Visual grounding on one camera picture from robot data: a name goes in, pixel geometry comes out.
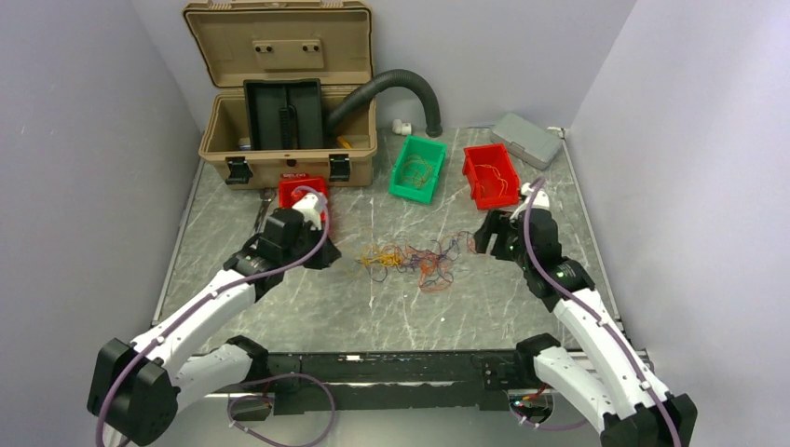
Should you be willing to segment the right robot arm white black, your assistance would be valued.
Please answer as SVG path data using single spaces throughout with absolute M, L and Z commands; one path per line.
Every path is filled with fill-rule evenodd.
M 573 335 L 588 372 L 552 335 L 519 342 L 513 373 L 524 386 L 559 392 L 596 430 L 603 446 L 688 446 L 698 410 L 641 360 L 607 313 L 592 278 L 563 255 L 558 225 L 545 209 L 490 210 L 473 235 L 475 249 L 516 263 L 528 289 Z

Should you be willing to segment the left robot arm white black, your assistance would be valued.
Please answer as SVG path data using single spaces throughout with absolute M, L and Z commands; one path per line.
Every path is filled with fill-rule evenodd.
M 254 391 L 266 382 L 302 378 L 272 373 L 268 351 L 235 336 L 206 355 L 196 351 L 230 319 L 278 286 L 286 271 L 323 269 L 341 253 L 329 239 L 330 212 L 309 194 L 269 215 L 262 232 L 233 253 L 190 301 L 130 342 L 114 338 L 100 350 L 87 407 L 97 418 L 98 446 L 146 446 L 178 412 L 225 386 Z

